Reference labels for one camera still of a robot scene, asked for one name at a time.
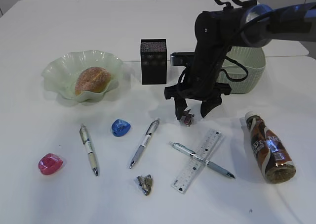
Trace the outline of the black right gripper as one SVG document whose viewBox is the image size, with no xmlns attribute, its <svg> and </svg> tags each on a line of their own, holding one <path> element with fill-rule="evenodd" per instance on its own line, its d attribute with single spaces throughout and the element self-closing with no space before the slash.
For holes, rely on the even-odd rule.
<svg viewBox="0 0 316 224">
<path fill-rule="evenodd" d="M 232 43 L 228 40 L 239 30 L 245 8 L 222 11 L 203 11 L 195 22 L 195 48 L 192 65 L 184 71 L 184 80 L 180 85 L 166 87 L 166 99 L 174 98 L 175 115 L 181 120 L 187 103 L 185 98 L 203 101 L 200 114 L 203 118 L 221 105 L 221 96 L 216 96 L 214 88 L 224 57 Z"/>
</svg>

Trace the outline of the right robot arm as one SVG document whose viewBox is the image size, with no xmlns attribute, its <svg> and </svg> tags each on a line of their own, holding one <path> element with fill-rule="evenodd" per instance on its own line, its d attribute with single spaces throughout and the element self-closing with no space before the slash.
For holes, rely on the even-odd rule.
<svg viewBox="0 0 316 224">
<path fill-rule="evenodd" d="M 316 40 L 316 5 L 305 3 L 271 9 L 267 5 L 204 11 L 196 19 L 197 45 L 192 53 L 174 53 L 173 62 L 185 66 L 177 84 L 166 87 L 166 99 L 174 99 L 175 115 L 181 119 L 187 99 L 201 102 L 200 114 L 205 117 L 229 95 L 229 84 L 218 82 L 223 62 L 234 46 L 263 47 L 271 40 Z"/>
</svg>

